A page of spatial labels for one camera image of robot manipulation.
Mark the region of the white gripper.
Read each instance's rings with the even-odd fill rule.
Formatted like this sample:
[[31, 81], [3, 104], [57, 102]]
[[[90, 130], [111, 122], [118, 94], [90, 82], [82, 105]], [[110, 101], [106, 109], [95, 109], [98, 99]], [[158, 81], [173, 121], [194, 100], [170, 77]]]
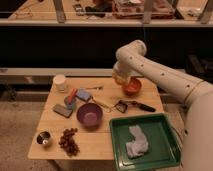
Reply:
[[127, 64], [117, 61], [113, 66], [113, 77], [118, 79], [127, 79], [135, 76], [136, 72]]

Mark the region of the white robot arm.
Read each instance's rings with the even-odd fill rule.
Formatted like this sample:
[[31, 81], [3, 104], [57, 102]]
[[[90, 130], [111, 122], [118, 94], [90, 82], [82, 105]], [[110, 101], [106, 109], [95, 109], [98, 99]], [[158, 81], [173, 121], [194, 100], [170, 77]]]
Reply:
[[183, 171], [213, 171], [213, 84], [156, 63], [145, 57], [143, 41], [135, 40], [116, 51], [113, 78], [130, 81], [133, 71], [151, 80], [188, 107], [181, 163]]

